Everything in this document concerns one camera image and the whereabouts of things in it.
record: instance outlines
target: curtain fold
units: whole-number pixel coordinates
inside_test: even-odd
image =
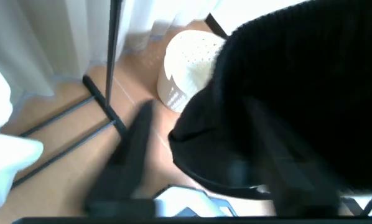
[[[142,51],[172,27],[204,20],[218,0],[123,0],[118,59]],[[55,84],[80,80],[106,62],[110,0],[0,0],[0,72],[11,102],[53,96]]]

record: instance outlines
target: brown floor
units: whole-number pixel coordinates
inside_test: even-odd
[[[204,22],[193,22],[186,29],[209,31]],[[116,65],[111,105],[126,125],[129,125],[132,119],[135,105],[146,99],[158,99],[156,83],[165,48],[169,40],[181,30],[170,31],[164,40],[151,42],[143,53],[127,55]],[[104,90],[105,71],[105,67],[100,66],[93,67],[88,72],[100,90]],[[29,100],[16,120],[7,123],[1,132],[19,134],[88,95],[88,91],[81,83],[63,83],[57,87],[57,96],[54,100],[41,98]],[[174,127],[178,117],[177,113],[168,110],[160,101],[156,103],[154,135],[146,162],[144,182],[136,192],[138,197],[152,196],[168,184],[200,188],[172,163],[167,134]],[[105,114],[93,101],[34,133],[31,138],[44,143],[44,153],[32,167],[19,173],[17,178],[41,165],[104,122]],[[119,140],[117,131],[110,127],[14,189],[5,205],[0,208],[0,223],[11,223],[21,217],[83,215],[77,202]],[[270,202],[229,197],[227,199],[238,215],[273,214]]]

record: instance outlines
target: tile grout line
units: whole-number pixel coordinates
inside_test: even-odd
[[[120,84],[120,82],[117,80],[117,78],[113,77],[114,81],[117,83],[117,85],[121,88],[121,90],[124,92],[124,94],[128,97],[128,99],[131,101],[133,105],[135,105],[135,101],[131,98],[131,96],[126,92],[125,88]],[[163,140],[163,138],[160,136],[158,131],[155,127],[152,127],[154,134],[159,138],[160,142],[164,145],[165,148],[170,149],[170,147],[167,145],[167,143]]]

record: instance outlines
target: white wall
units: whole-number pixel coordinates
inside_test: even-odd
[[[220,0],[211,12],[226,34],[245,22],[305,0]]]

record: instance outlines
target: curtain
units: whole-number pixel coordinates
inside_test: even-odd
[[[172,27],[204,20],[218,0],[123,0],[117,56],[138,53]],[[0,0],[0,72],[11,102],[53,96],[106,62],[110,0]]]

